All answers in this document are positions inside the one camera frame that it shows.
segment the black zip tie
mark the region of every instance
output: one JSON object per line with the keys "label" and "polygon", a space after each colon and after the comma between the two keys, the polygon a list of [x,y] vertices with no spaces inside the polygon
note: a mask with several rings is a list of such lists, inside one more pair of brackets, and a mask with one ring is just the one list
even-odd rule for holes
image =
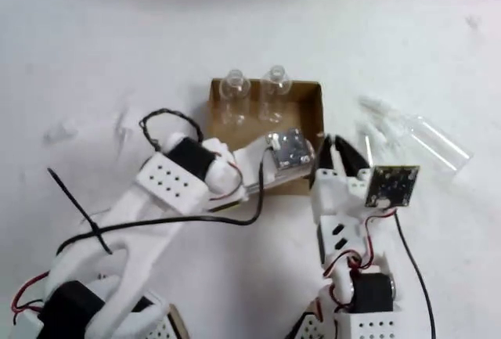
{"label": "black zip tie", "polygon": [[49,174],[52,176],[54,181],[56,181],[56,184],[61,188],[64,194],[66,194],[66,197],[71,201],[71,203],[81,212],[82,215],[84,215],[85,220],[89,223],[92,229],[92,233],[94,233],[94,236],[97,237],[97,240],[101,243],[103,246],[103,249],[106,253],[108,254],[113,254],[111,249],[106,245],[103,239],[103,235],[101,234],[101,229],[99,226],[94,222],[90,216],[88,216],[87,212],[85,212],[84,208],[77,202],[75,197],[73,197],[73,194],[70,193],[70,190],[64,185],[63,181],[59,178],[59,176],[52,170],[51,168],[47,168],[47,171],[49,171]]}

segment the plastic vial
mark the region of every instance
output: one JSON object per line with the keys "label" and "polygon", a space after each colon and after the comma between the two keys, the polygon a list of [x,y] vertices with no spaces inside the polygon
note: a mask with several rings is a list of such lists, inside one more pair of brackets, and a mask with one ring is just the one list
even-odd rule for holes
{"label": "plastic vial", "polygon": [[240,70],[230,70],[219,84],[220,111],[223,124],[240,125],[249,113],[251,82]]}
{"label": "plastic vial", "polygon": [[281,122],[287,95],[292,81],[280,65],[272,67],[261,79],[259,118],[263,121]]}

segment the circuit board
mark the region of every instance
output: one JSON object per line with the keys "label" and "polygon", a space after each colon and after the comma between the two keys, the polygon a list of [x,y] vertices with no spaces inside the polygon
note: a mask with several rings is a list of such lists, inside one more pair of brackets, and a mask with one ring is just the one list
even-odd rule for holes
{"label": "circuit board", "polygon": [[308,164],[313,158],[299,129],[268,133],[266,142],[272,147],[273,159],[279,171]]}
{"label": "circuit board", "polygon": [[366,207],[409,206],[419,170],[419,166],[374,167]]}

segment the white table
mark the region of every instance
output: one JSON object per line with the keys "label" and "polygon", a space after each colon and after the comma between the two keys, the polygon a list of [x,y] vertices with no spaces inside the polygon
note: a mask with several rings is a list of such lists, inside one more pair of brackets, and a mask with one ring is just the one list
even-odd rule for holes
{"label": "white table", "polygon": [[[327,131],[351,136],[365,93],[467,141],[475,157],[456,181],[415,198],[401,218],[438,337],[501,330],[499,0],[0,0],[0,15],[3,337],[13,293],[81,220],[44,167],[84,207],[104,208],[150,153],[136,132],[117,158],[113,115],[125,103],[202,121],[212,77],[238,67],[257,78],[274,63],[322,83]],[[44,146],[64,117],[80,123],[78,137]],[[163,124],[166,133],[185,126]],[[426,338],[424,298],[401,256],[408,338]],[[250,228],[185,225],[152,287],[195,339],[276,339],[322,283],[308,198],[273,197]]]}

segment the cardboard tray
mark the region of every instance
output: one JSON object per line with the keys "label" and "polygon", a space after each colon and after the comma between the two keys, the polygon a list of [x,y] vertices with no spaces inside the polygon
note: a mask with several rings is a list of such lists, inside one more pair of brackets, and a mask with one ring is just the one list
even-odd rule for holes
{"label": "cardboard tray", "polygon": [[[257,79],[251,79],[250,115],[242,125],[228,126],[221,122],[219,112],[220,82],[220,78],[215,78],[211,82],[211,92],[207,103],[210,116],[207,127],[209,136],[217,137],[225,142],[231,150],[237,150],[267,132],[299,128],[313,145],[315,151],[319,148],[323,140],[323,105],[320,83],[293,81],[287,96],[283,120],[279,124],[273,124],[258,119],[260,83]],[[298,179],[288,182],[271,189],[269,193],[308,195],[308,180]]]}

